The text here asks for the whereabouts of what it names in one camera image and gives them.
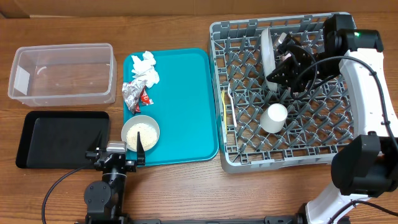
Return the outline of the pink plate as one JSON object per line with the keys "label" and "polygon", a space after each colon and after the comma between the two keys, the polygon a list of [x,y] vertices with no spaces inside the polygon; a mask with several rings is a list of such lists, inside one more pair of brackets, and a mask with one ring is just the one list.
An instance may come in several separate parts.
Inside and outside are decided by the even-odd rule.
{"label": "pink plate", "polygon": [[278,52],[281,55],[281,61],[288,59],[291,56],[291,53],[287,50],[287,44],[289,43],[289,38],[286,33],[282,33],[277,41],[279,44],[277,46]]}

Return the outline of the grey bowl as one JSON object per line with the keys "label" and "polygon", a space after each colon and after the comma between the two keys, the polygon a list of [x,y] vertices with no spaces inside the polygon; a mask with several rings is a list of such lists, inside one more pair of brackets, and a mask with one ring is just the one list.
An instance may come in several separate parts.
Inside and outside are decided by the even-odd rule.
{"label": "grey bowl", "polygon": [[122,141],[127,143],[126,134],[127,134],[128,130],[129,130],[129,128],[131,128],[134,124],[137,124],[137,123],[146,123],[146,124],[154,127],[155,130],[157,131],[157,137],[158,137],[158,140],[159,140],[160,128],[159,128],[159,125],[157,124],[157,122],[155,121],[155,119],[151,118],[150,116],[146,116],[146,115],[137,115],[137,116],[134,116],[134,117],[130,118],[127,122],[124,123],[124,126],[123,126],[122,131],[121,131],[121,139],[122,139]]}

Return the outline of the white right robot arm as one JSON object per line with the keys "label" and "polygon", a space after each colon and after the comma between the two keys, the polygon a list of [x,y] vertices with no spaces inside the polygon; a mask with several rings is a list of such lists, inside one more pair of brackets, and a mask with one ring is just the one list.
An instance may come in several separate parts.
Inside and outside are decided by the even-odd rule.
{"label": "white right robot arm", "polygon": [[397,116],[384,76],[383,44],[376,30],[358,29],[349,14],[335,14],[322,25],[323,48],[310,53],[291,35],[272,39],[261,33],[267,87],[290,88],[301,100],[338,75],[348,87],[353,140],[331,162],[331,183],[303,205],[293,223],[348,223],[359,204],[397,188]]}

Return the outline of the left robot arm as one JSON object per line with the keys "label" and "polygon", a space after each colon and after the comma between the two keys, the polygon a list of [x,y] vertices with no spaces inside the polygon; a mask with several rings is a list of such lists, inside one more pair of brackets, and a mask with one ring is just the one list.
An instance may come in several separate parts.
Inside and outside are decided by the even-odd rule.
{"label": "left robot arm", "polygon": [[126,158],[125,142],[110,141],[107,148],[102,149],[100,141],[101,134],[98,134],[85,152],[92,166],[103,173],[101,180],[90,183],[85,189],[85,223],[132,223],[131,217],[123,212],[124,191],[126,173],[135,172],[137,166],[146,163],[141,137],[136,140],[136,160]]}

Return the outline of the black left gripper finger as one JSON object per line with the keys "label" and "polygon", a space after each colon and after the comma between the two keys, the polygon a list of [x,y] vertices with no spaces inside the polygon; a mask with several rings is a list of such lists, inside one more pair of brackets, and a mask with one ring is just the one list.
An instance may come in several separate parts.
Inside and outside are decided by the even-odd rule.
{"label": "black left gripper finger", "polygon": [[136,151],[137,151],[137,160],[144,161],[146,159],[146,157],[145,157],[145,150],[141,143],[140,132],[137,133]]}
{"label": "black left gripper finger", "polygon": [[101,138],[102,138],[102,132],[100,131],[100,132],[96,135],[94,141],[93,141],[93,142],[90,144],[90,146],[88,147],[87,151],[89,151],[89,152],[94,152],[94,151],[96,151],[96,148],[97,148],[97,147],[100,147]]}

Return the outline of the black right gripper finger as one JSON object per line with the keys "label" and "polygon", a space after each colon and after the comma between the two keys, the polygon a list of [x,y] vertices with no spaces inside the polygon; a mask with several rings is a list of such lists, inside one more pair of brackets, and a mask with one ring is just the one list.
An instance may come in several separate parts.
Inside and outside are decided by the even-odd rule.
{"label": "black right gripper finger", "polygon": [[282,57],[282,61],[271,72],[266,72],[268,89],[278,89],[278,85],[291,87],[294,80],[295,61],[291,55]]}
{"label": "black right gripper finger", "polygon": [[300,46],[300,42],[290,34],[281,34],[275,40],[275,50],[281,55],[285,54],[293,45]]}

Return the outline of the white rice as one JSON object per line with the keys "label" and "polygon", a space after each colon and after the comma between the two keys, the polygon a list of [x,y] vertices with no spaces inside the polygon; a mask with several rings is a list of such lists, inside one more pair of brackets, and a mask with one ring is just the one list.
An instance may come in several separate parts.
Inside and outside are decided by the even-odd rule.
{"label": "white rice", "polygon": [[127,147],[130,150],[136,151],[138,133],[140,134],[140,141],[145,151],[154,147],[158,140],[155,128],[146,123],[137,123],[129,128],[126,134]]}

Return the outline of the yellow plastic spoon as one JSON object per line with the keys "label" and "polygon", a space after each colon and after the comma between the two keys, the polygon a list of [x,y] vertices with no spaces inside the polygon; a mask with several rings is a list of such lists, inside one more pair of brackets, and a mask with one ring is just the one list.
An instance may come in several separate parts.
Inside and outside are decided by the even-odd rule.
{"label": "yellow plastic spoon", "polygon": [[228,125],[227,125],[227,113],[226,113],[226,103],[225,103],[225,90],[221,91],[221,102],[223,105],[223,123],[224,123],[224,130],[225,133],[228,132]]}

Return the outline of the light grey plate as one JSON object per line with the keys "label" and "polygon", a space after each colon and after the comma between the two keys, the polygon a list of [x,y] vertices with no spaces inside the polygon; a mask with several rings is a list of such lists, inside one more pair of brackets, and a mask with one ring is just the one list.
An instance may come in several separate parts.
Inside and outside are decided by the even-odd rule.
{"label": "light grey plate", "polygon": [[275,70],[275,57],[272,45],[272,38],[269,28],[261,32],[261,57],[265,81],[270,91],[277,91],[277,84],[270,82],[267,77]]}

